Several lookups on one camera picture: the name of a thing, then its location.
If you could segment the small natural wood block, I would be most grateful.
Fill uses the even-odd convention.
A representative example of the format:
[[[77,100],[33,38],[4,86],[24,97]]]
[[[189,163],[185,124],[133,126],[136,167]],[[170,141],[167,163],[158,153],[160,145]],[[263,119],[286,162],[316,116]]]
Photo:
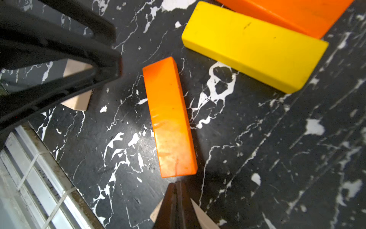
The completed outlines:
[[[158,205],[150,215],[150,219],[153,223],[155,223],[157,219],[162,202],[163,199],[158,203]],[[191,202],[202,229],[220,229],[219,226],[216,225],[216,223],[195,203],[192,198]]]

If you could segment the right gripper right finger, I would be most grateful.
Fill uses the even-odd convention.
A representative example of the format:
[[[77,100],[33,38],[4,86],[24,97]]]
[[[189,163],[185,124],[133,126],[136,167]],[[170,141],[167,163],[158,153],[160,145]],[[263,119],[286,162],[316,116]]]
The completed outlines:
[[[186,185],[182,181],[170,183],[158,212],[154,229],[200,229]]]

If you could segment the orange long block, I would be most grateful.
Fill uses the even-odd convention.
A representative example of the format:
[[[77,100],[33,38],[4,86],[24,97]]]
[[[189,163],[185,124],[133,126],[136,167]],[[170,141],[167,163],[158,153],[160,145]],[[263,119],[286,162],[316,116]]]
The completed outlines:
[[[144,67],[143,76],[161,176],[195,175],[196,153],[174,58]]]
[[[235,12],[321,39],[353,0],[218,0],[218,2]]]

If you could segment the yellow long block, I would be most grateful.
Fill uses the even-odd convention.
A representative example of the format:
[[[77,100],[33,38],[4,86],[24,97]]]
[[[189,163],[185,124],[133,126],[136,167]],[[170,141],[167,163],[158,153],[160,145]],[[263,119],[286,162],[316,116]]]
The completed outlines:
[[[186,48],[286,94],[299,91],[325,41],[200,1],[182,34]]]

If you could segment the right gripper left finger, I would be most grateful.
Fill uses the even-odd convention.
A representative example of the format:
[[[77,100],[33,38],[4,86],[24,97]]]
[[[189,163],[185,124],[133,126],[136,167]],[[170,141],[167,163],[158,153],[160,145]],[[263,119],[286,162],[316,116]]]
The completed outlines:
[[[123,60],[112,48],[115,26],[78,1],[45,1],[73,18],[92,36],[68,31],[1,1],[1,69],[16,70],[61,59],[92,66],[89,70],[1,96],[1,145],[30,117],[81,93],[121,77]]]

